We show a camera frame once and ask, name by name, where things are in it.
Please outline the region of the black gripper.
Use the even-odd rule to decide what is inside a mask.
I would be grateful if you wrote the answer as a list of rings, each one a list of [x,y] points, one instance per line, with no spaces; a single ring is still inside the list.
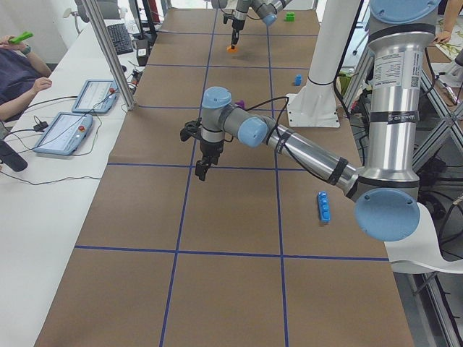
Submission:
[[[205,181],[206,174],[211,165],[217,165],[218,159],[224,150],[224,141],[209,142],[200,141],[200,151],[203,154],[202,158],[195,164],[195,175],[201,181]]]
[[[231,47],[236,47],[239,41],[239,31],[237,29],[243,29],[245,26],[245,20],[247,19],[247,13],[241,11],[234,11],[232,13],[232,34],[231,34]]]

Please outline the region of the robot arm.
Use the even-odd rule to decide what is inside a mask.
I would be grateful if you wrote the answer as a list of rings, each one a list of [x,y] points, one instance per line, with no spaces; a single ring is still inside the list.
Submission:
[[[233,51],[237,48],[239,32],[243,30],[245,26],[249,8],[251,8],[258,18],[268,27],[276,21],[277,14],[290,2],[291,0],[274,0],[269,1],[268,3],[261,0],[239,0],[236,4],[235,10],[230,13],[224,11],[228,1],[212,0],[211,4],[214,9],[220,9],[223,12],[224,24],[226,24],[228,20],[231,20],[232,22],[231,45],[229,50]]]
[[[352,166],[295,132],[296,127],[338,126],[336,75],[361,5],[327,3],[307,83],[286,96],[287,125],[240,108],[226,88],[210,87],[203,94],[199,117],[185,124],[180,138],[200,143],[202,157],[195,167],[199,179],[218,163],[227,135],[249,147],[272,147],[353,200],[355,218],[367,235],[401,241],[431,223],[417,201],[419,179],[412,155],[423,55],[434,39],[438,2],[370,3],[367,51],[373,56],[373,79],[369,155],[363,167]]]

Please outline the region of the seated person's hand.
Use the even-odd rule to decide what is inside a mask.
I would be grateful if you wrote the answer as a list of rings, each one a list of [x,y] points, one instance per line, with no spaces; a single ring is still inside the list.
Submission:
[[[40,91],[47,90],[52,86],[52,81],[47,77],[40,77],[35,80],[32,90],[35,93],[39,93]]]

